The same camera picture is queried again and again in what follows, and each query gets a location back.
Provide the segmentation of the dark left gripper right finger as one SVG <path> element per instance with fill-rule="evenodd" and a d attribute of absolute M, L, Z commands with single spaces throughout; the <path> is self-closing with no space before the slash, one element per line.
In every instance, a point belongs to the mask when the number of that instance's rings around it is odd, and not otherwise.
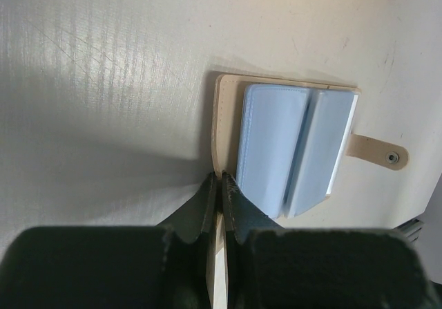
<path fill-rule="evenodd" d="M 287 229 L 222 176 L 229 308 L 433 308 L 410 242 L 383 229 Z"/>

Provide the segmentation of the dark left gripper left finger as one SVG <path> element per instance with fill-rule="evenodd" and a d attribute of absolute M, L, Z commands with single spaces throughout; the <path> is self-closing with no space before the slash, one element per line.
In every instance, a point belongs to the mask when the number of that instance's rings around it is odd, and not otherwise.
<path fill-rule="evenodd" d="M 217 178 L 155 226 L 22 231 L 1 260 L 2 308 L 210 308 Z"/>

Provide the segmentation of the beige card holder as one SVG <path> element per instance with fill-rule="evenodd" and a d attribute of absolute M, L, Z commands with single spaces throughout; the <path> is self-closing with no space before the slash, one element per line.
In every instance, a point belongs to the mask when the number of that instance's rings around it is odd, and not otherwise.
<path fill-rule="evenodd" d="M 353 88 L 221 75 L 215 84 L 212 158 L 243 195 L 276 222 L 330 193 L 343 156 L 394 171 L 408 163 L 398 145 L 355 135 Z"/>

